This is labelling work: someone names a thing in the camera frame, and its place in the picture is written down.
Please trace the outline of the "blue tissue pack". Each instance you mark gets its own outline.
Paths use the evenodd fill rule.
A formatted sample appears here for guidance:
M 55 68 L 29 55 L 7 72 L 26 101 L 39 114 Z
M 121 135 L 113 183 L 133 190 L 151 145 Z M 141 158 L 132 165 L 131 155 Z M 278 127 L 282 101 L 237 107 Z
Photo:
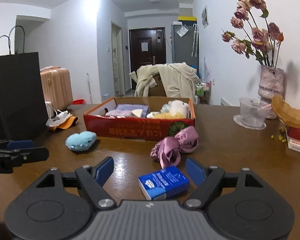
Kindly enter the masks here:
M 189 179 L 175 166 L 138 178 L 139 187 L 147 200 L 171 199 L 189 189 Z

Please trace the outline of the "light blue plush toy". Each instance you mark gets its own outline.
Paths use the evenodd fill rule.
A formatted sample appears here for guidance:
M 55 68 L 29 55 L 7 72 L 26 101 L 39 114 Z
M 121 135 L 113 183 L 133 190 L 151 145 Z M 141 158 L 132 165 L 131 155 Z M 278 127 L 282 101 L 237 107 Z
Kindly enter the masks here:
M 94 132 L 83 131 L 70 135 L 66 141 L 66 147 L 72 152 L 83 152 L 89 150 L 97 140 L 97 135 Z

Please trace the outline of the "pink satin bow scrunchie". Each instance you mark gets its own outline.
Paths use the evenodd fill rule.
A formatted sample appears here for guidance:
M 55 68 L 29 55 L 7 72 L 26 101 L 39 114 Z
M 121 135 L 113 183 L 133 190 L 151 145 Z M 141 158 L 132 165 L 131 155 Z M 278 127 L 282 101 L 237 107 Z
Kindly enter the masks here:
M 182 153 L 192 153 L 199 145 L 199 134 L 194 126 L 182 129 L 173 137 L 165 137 L 152 149 L 150 156 L 161 168 L 178 166 Z

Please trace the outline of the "black paper shopping bag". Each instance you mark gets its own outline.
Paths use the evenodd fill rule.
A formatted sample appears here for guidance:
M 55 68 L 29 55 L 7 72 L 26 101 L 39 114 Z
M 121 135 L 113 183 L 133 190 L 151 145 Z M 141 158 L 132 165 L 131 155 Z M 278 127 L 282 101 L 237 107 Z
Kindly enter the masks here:
M 0 140 L 33 140 L 48 120 L 37 52 L 0 56 Z

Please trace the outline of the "orange cloth with white items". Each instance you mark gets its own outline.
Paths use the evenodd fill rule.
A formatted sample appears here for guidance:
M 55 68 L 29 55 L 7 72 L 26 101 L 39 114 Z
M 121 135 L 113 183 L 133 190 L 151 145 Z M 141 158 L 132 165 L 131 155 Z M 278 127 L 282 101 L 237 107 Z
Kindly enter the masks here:
M 54 118 L 48 119 L 46 126 L 52 131 L 69 129 L 75 126 L 78 122 L 78 117 L 72 115 L 69 111 L 59 112 Z

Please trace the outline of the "white and yellow plush toy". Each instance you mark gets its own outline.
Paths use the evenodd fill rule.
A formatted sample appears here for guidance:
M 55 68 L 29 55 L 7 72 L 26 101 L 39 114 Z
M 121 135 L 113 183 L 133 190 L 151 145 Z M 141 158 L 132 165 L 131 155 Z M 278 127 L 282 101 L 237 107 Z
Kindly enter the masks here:
M 180 100 L 169 101 L 163 104 L 160 111 L 150 112 L 147 114 L 149 119 L 188 119 L 190 115 L 190 106 Z

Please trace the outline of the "clear plastic cup with saucer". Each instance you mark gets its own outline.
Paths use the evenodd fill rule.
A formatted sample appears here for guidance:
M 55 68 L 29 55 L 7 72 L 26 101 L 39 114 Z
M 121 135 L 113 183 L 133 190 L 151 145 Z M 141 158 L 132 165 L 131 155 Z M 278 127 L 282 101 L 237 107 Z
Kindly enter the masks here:
M 239 114 L 233 120 L 239 126 L 263 130 L 266 128 L 265 119 L 270 110 L 270 104 L 259 99 L 239 98 Z

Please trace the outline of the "pink hard-shell suitcase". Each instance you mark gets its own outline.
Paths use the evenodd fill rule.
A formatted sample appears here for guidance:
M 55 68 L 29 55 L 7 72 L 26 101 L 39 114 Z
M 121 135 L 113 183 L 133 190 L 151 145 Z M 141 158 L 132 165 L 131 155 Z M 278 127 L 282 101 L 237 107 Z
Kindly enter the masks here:
M 64 111 L 73 102 L 70 72 L 60 66 L 49 66 L 40 70 L 44 99 L 54 109 Z

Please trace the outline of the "beige coat on chair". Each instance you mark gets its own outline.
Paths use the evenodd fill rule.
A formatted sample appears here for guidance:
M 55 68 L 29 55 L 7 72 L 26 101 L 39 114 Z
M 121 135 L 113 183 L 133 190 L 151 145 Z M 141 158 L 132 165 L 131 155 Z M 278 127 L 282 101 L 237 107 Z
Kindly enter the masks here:
M 158 85 L 154 78 L 156 75 L 160 75 L 165 95 L 169 98 L 193 100 L 196 94 L 196 84 L 199 82 L 197 70 L 185 62 L 148 64 L 129 75 L 136 82 L 134 94 L 136 97 L 150 96 L 150 89 Z

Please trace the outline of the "brown paper liner stack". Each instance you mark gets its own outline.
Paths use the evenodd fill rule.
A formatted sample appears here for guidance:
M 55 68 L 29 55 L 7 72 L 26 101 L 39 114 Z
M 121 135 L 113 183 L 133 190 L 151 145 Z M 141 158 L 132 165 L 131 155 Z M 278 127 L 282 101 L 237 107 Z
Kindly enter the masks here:
M 287 126 L 300 128 L 300 109 L 291 107 L 280 94 L 272 97 L 271 108 Z

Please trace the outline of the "pink textured vase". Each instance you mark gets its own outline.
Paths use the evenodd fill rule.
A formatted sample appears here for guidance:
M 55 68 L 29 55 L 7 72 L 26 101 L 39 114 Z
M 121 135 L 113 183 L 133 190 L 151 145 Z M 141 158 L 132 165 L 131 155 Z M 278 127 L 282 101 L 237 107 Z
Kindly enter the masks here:
M 281 68 L 261 66 L 258 95 L 261 102 L 270 104 L 276 94 L 283 96 L 285 73 Z

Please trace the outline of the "grey refrigerator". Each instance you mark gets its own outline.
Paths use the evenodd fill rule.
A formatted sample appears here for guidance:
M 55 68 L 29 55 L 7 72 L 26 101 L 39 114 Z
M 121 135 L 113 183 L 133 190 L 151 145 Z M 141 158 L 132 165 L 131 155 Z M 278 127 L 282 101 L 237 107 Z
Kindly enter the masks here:
M 185 27 L 188 31 L 184 36 L 178 34 L 178 30 Z M 172 62 L 183 63 L 185 62 L 190 67 L 199 69 L 198 53 L 196 53 L 196 47 L 193 48 L 193 44 L 196 45 L 195 38 L 195 26 L 186 25 L 172 25 L 171 26 L 171 42 L 172 42 Z

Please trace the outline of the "dark brown entrance door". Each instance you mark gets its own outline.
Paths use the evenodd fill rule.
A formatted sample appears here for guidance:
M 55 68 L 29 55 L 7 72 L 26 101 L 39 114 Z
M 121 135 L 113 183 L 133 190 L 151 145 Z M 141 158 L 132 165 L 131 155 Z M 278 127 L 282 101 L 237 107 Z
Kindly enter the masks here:
M 147 64 L 165 64 L 165 28 L 129 30 L 129 54 L 131 72 Z

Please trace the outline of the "dried pink rose bouquet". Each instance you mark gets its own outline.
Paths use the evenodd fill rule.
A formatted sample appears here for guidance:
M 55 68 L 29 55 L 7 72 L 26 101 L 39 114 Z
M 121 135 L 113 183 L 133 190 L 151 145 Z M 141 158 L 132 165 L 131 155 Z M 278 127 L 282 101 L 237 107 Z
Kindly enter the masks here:
M 223 42 L 231 42 L 232 50 L 246 58 L 255 57 L 261 65 L 275 69 L 284 34 L 274 22 L 268 22 L 267 0 L 237 0 L 231 26 L 242 30 L 245 38 L 223 31 Z

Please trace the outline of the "wall picture frame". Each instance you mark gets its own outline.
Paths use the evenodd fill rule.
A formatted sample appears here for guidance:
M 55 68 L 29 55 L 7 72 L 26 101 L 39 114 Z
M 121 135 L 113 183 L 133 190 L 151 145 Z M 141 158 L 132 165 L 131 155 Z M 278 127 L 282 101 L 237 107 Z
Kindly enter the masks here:
M 209 25 L 209 10 L 207 5 L 202 10 L 201 16 L 202 16 L 202 25 L 204 28 L 206 28 Z

